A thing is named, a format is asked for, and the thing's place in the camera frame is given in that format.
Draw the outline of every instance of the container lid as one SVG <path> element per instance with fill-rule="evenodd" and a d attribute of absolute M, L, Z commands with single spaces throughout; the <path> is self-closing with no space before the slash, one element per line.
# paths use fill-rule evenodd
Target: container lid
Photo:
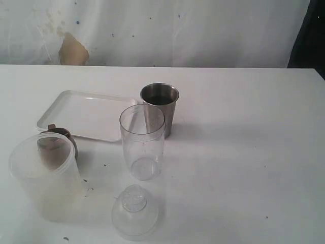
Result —
<path fill-rule="evenodd" d="M 37 122 L 37 129 L 47 126 L 67 128 L 73 136 L 102 141 L 119 141 L 119 117 L 137 102 L 122 98 L 83 91 L 63 91 Z"/>
<path fill-rule="evenodd" d="M 153 196 L 139 185 L 127 187 L 116 199 L 112 223 L 118 233 L 128 240 L 147 235 L 158 219 L 158 204 Z"/>

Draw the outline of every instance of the tray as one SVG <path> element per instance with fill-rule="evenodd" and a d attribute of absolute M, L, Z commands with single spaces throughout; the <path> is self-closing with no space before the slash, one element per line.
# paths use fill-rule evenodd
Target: tray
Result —
<path fill-rule="evenodd" d="M 46 131 L 49 124 L 55 124 L 74 136 L 119 141 L 119 117 L 124 109 L 135 104 L 137 101 L 132 98 L 66 90 L 38 120 L 37 129 Z"/>

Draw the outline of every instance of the clear plastic cup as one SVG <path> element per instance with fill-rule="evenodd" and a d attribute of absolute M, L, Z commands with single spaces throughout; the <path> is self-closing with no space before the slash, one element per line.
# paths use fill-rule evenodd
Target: clear plastic cup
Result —
<path fill-rule="evenodd" d="M 64 218 L 83 192 L 75 148 L 58 133 L 42 133 L 20 143 L 10 155 L 9 170 L 48 220 Z"/>
<path fill-rule="evenodd" d="M 160 174 L 164 153 L 164 113 L 152 105 L 135 105 L 120 117 L 121 137 L 126 165 L 139 180 Z"/>

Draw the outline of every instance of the dark liquid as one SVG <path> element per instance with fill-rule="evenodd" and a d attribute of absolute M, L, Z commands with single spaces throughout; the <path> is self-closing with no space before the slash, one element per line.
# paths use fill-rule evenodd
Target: dark liquid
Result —
<path fill-rule="evenodd" d="M 173 102 L 171 98 L 163 97 L 163 96 L 154 96 L 151 98 L 146 99 L 147 103 L 153 104 L 153 105 L 165 105 L 170 104 Z"/>

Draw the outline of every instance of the metal cup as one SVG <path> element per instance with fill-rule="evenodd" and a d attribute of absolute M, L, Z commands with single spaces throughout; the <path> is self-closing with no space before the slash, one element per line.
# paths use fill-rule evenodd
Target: metal cup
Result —
<path fill-rule="evenodd" d="M 176 88 L 164 83 L 154 83 L 145 86 L 140 92 L 140 97 L 145 104 L 150 104 L 160 108 L 165 115 L 165 138 L 171 133 L 176 101 L 179 93 Z M 147 118 L 149 122 L 155 119 L 155 114 L 148 110 Z"/>

